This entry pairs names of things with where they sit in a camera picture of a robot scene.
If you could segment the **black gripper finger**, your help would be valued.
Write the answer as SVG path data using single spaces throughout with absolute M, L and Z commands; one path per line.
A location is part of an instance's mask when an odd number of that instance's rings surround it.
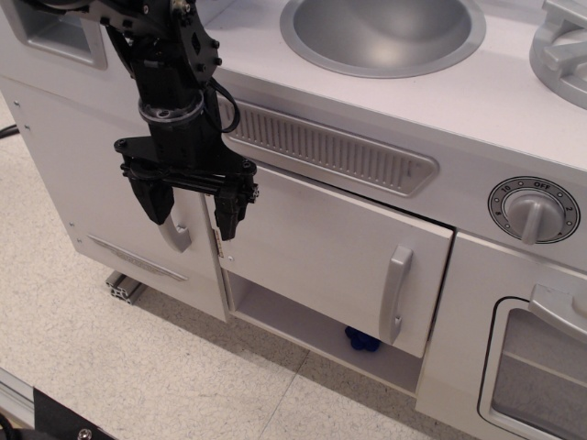
M 256 183 L 245 186 L 229 184 L 214 196 L 216 226 L 223 241 L 236 236 L 238 223 L 245 218 L 248 204 L 254 204 L 258 194 Z
M 173 188 L 165 181 L 143 181 L 130 178 L 133 193 L 148 218 L 163 225 L 173 208 Z

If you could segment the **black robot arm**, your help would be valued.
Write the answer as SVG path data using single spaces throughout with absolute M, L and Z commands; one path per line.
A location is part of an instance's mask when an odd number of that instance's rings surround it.
M 240 113 L 223 126 L 219 95 L 230 93 L 213 74 L 222 60 L 194 1 L 30 1 L 58 17 L 79 17 L 105 27 L 118 58 L 138 87 L 146 137 L 117 140 L 121 170 L 149 219 L 172 245 L 188 237 L 171 218 L 176 188 L 213 196 L 223 240 L 255 202 L 256 164 L 232 151 L 222 136 L 236 129 Z

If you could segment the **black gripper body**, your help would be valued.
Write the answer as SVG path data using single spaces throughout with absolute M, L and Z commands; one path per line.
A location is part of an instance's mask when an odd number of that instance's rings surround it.
M 256 165 L 231 151 L 204 108 L 141 107 L 150 133 L 114 144 L 127 177 L 206 194 L 256 194 Z

